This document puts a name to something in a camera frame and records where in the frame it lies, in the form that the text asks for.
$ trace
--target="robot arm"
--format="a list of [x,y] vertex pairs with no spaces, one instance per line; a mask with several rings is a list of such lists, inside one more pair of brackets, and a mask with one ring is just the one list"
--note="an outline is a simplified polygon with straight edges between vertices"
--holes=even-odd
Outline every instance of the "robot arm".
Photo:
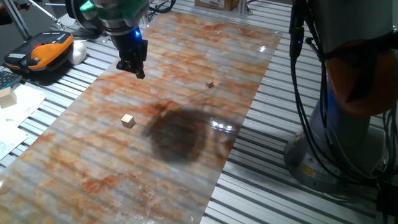
[[116,68],[135,73],[143,79],[148,41],[143,40],[139,20],[149,9],[148,0],[89,0],[80,7],[88,20],[98,15],[104,30],[119,50]]
[[[307,187],[335,192],[346,184],[377,185],[398,173],[398,32],[392,30],[391,8],[392,0],[294,1],[290,59],[303,133],[286,147],[285,163]],[[322,63],[320,99],[310,121],[295,72],[304,42],[304,21],[313,36],[306,42]],[[369,127],[372,115],[388,110],[387,119],[383,117],[384,131]],[[320,174],[333,183],[308,174],[301,166],[307,157],[314,157]]]

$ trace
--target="table surface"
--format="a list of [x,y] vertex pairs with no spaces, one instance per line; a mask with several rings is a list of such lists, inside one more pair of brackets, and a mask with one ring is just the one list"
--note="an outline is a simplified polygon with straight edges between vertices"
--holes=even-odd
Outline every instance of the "table surface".
[[143,37],[144,80],[113,63],[1,173],[2,222],[200,222],[281,33],[171,12]]

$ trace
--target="wooden cube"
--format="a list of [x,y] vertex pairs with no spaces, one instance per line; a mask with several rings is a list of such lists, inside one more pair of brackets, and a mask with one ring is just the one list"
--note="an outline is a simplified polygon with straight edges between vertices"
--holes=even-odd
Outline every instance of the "wooden cube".
[[0,90],[0,106],[2,109],[17,104],[17,96],[11,87]]
[[122,124],[126,128],[132,128],[133,125],[135,125],[136,121],[134,120],[134,117],[128,114],[125,114],[123,118],[121,119]]
[[214,82],[213,82],[212,80],[207,80],[207,81],[206,81],[206,86],[207,86],[208,88],[211,88],[211,87],[214,86]]

